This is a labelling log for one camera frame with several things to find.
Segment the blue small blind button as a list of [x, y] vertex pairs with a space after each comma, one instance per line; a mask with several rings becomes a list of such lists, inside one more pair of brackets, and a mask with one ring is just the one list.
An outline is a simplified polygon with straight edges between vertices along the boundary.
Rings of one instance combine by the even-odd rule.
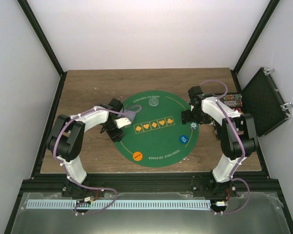
[[188, 144], [189, 142], [189, 137], [187, 135], [181, 135], [179, 137], [179, 141], [182, 143], [182, 144]]

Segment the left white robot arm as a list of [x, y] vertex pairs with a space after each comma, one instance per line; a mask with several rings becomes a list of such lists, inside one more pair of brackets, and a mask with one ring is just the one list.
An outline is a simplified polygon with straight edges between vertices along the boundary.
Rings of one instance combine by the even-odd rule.
[[121, 112], [123, 105], [113, 99], [109, 105], [94, 106], [90, 110], [72, 116], [61, 114], [57, 117], [46, 142], [55, 160], [64, 167], [68, 180], [74, 182], [73, 192], [80, 197], [86, 196], [90, 185], [84, 181], [87, 173], [80, 160], [84, 134], [89, 129], [102, 125], [113, 142], [124, 136], [122, 128], [132, 122]]

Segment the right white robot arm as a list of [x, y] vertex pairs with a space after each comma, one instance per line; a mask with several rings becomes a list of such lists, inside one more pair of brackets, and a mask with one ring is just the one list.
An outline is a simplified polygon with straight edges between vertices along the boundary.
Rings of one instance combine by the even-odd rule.
[[212, 170], [213, 180], [207, 184], [208, 193], [219, 196], [225, 190], [225, 182], [242, 162], [257, 151], [258, 139], [252, 115], [241, 114], [226, 106], [215, 94], [204, 94], [200, 86], [188, 90], [190, 109], [181, 112], [183, 124], [210, 124], [215, 120], [221, 127], [220, 146], [222, 156]]

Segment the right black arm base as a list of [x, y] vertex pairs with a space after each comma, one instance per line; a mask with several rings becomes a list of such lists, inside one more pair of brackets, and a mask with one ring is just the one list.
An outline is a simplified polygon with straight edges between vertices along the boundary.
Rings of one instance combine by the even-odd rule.
[[236, 196], [236, 191], [231, 189], [230, 182], [218, 183], [213, 179], [197, 178], [191, 182], [191, 188], [194, 196], [215, 198], [223, 198], [227, 195]]

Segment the clear dealer button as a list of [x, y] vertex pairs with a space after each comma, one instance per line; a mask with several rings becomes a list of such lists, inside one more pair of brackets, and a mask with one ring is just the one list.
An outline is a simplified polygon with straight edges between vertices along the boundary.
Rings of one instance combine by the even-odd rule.
[[159, 104], [159, 100], [157, 97], [151, 97], [149, 100], [148, 100], [148, 103], [151, 107], [155, 107]]

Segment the blue playing card deck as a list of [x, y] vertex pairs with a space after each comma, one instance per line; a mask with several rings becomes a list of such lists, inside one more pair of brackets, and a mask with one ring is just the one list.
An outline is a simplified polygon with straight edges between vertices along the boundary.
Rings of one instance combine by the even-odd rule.
[[127, 110], [127, 109], [125, 109], [123, 114], [122, 114], [122, 117], [128, 118], [131, 122], [134, 121], [135, 116], [136, 116], [136, 113], [134, 111]]

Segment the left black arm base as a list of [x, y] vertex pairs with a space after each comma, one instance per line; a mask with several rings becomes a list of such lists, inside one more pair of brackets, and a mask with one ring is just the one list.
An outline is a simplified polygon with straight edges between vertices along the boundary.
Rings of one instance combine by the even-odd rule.
[[81, 199], [88, 196], [103, 196], [104, 194], [104, 192], [100, 190], [96, 192], [95, 190], [86, 189], [76, 185], [75, 183], [72, 183], [71, 181], [65, 181], [60, 185], [62, 187], [62, 197], [72, 197]]

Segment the orange big blind button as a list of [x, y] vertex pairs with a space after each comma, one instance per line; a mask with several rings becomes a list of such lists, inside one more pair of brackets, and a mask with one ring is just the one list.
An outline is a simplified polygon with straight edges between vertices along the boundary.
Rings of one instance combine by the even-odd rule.
[[132, 158], [134, 161], [141, 161], [143, 159], [143, 154], [141, 152], [134, 152]]

